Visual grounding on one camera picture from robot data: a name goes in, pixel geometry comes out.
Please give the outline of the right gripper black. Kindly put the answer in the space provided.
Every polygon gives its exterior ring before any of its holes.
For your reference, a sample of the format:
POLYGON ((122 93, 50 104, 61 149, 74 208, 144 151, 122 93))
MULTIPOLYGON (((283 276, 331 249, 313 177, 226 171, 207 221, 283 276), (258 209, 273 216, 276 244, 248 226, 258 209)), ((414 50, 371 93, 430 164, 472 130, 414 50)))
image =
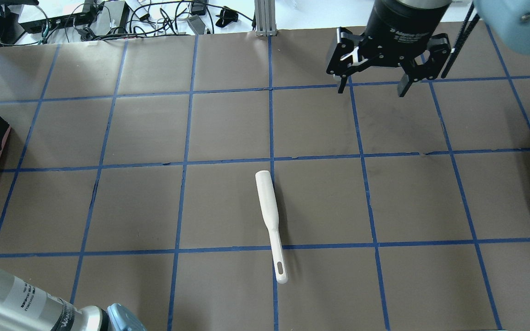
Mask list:
POLYGON ((360 35, 336 28, 327 54, 326 74, 337 81, 342 94, 351 75, 348 69, 399 67, 404 75, 397 85, 399 97, 415 82, 434 80, 451 53, 446 34, 435 34, 450 0, 375 0, 365 30, 360 35), (416 58, 425 51, 428 59, 416 58))

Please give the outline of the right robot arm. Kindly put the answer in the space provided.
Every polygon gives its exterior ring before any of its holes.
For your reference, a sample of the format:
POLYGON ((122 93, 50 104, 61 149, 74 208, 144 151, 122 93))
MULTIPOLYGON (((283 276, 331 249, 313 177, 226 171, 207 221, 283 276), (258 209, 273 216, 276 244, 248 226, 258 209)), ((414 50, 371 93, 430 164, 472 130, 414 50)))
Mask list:
POLYGON ((473 0, 454 43, 436 28, 450 0, 376 0, 364 32, 339 27, 328 52, 326 73, 344 92, 348 78, 370 67, 402 68, 397 92, 447 77, 467 38, 482 20, 511 50, 530 55, 530 0, 473 0))

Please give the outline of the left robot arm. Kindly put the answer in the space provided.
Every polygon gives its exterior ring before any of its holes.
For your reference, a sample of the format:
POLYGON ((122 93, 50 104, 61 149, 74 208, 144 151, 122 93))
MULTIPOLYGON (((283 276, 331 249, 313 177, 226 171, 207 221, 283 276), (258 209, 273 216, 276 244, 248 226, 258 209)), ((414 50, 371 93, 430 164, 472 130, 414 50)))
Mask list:
POLYGON ((76 308, 0 269, 0 331, 144 331, 125 306, 76 308))

